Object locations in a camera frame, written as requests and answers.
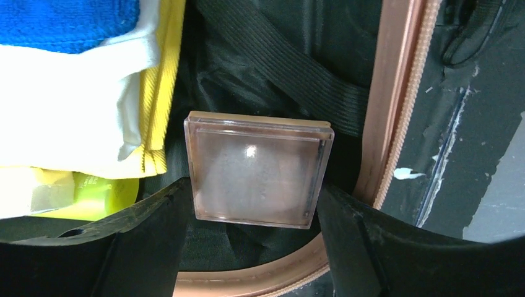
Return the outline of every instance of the yellow towel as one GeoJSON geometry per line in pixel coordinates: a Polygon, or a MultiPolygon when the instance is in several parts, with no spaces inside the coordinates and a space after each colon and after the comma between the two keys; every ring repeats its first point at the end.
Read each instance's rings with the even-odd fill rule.
{"type": "Polygon", "coordinates": [[[179,61],[184,5],[185,0],[160,1],[160,64],[141,73],[142,145],[124,161],[76,171],[107,179],[144,178],[166,172],[164,138],[179,61]]]}

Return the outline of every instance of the transparent square container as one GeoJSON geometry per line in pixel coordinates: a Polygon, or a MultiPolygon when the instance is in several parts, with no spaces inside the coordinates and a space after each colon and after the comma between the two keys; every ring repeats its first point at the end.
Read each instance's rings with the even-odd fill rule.
{"type": "Polygon", "coordinates": [[[330,123],[192,111],[184,132],[197,219],[310,227],[330,123]]]}

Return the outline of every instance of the rose gold zipper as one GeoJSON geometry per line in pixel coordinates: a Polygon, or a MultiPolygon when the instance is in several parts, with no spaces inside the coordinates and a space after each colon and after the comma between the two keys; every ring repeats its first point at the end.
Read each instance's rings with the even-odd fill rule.
{"type": "MultiPolygon", "coordinates": [[[[374,201],[374,208],[381,209],[381,206],[386,197],[388,187],[392,181],[392,176],[394,170],[396,169],[397,161],[401,153],[401,148],[403,146],[403,141],[407,134],[407,129],[410,123],[410,117],[412,116],[412,111],[414,110],[414,103],[417,96],[417,90],[421,82],[421,76],[423,74],[423,69],[425,67],[425,61],[427,59],[428,49],[430,46],[430,40],[432,39],[432,33],[434,31],[434,26],[436,24],[436,18],[440,8],[441,0],[428,0],[425,4],[420,31],[417,37],[417,43],[414,51],[414,59],[412,61],[412,66],[410,68],[410,74],[407,81],[406,93],[404,95],[404,100],[402,101],[401,110],[399,112],[399,117],[397,126],[394,130],[393,141],[391,149],[389,152],[388,161],[386,162],[386,168],[384,170],[383,177],[381,178],[381,183],[379,186],[379,191],[377,192],[376,199],[374,201]]],[[[286,294],[290,291],[296,290],[317,278],[323,276],[330,270],[328,263],[322,266],[320,269],[315,270],[307,277],[287,285],[285,287],[279,288],[270,293],[259,295],[260,297],[277,297],[283,294],[286,294]]]]}

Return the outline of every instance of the white paint chip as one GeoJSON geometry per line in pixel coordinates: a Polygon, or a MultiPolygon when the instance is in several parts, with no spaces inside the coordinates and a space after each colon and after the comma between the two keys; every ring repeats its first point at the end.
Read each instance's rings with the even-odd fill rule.
{"type": "Polygon", "coordinates": [[[248,148],[246,149],[246,156],[248,158],[254,158],[256,152],[257,152],[257,146],[249,145],[248,148]]]}
{"type": "Polygon", "coordinates": [[[479,65],[476,63],[474,68],[474,73],[472,73],[472,77],[476,77],[479,74],[479,65]]]}
{"type": "Polygon", "coordinates": [[[399,180],[414,179],[420,176],[425,176],[425,173],[412,173],[411,168],[396,168],[396,170],[394,170],[394,178],[399,180]]]}

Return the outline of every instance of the black elastic strap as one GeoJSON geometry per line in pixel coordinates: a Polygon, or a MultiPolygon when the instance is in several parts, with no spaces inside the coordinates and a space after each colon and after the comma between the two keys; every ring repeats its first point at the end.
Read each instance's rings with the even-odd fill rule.
{"type": "Polygon", "coordinates": [[[468,23],[443,54],[444,65],[459,68],[477,59],[502,35],[518,1],[477,0],[468,23]]]}
{"type": "Polygon", "coordinates": [[[360,137],[368,89],[334,76],[293,45],[246,0],[197,0],[206,21],[255,67],[315,118],[360,137]]]}

